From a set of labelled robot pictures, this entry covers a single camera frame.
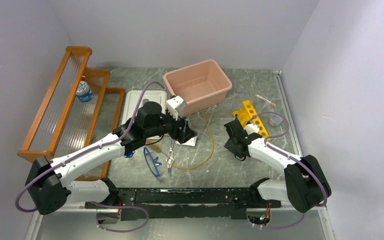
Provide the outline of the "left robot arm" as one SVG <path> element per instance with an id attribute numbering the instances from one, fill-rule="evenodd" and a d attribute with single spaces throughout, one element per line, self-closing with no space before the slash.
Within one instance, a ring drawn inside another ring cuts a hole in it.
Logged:
<path id="1" fill-rule="evenodd" d="M 75 179 L 87 171 L 146 144 L 150 137 L 168 134 L 181 144 L 194 138 L 197 133 L 189 127 L 180 112 L 187 103 L 180 96 L 166 101 L 166 110 L 154 101 L 137 107 L 131 118 L 104 138 L 65 156 L 47 160 L 35 159 L 26 179 L 24 192 L 28 192 L 35 208 L 48 215 L 69 202 L 100 202 L 106 208 L 114 207 L 119 194 L 108 180 L 75 183 Z"/>

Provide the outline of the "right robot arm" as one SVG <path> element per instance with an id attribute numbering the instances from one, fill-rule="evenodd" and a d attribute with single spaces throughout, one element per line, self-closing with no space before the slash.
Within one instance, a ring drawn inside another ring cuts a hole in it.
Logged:
<path id="1" fill-rule="evenodd" d="M 262 179 L 252 186 L 249 199 L 255 207 L 275 200 L 289 202 L 298 212 L 306 213 L 327 203 L 332 190 L 314 156 L 286 152 L 258 134 L 252 124 L 243 127 L 237 119 L 226 123 L 224 128 L 228 134 L 224 147 L 237 160 L 259 160 L 283 176 L 283 180 Z"/>

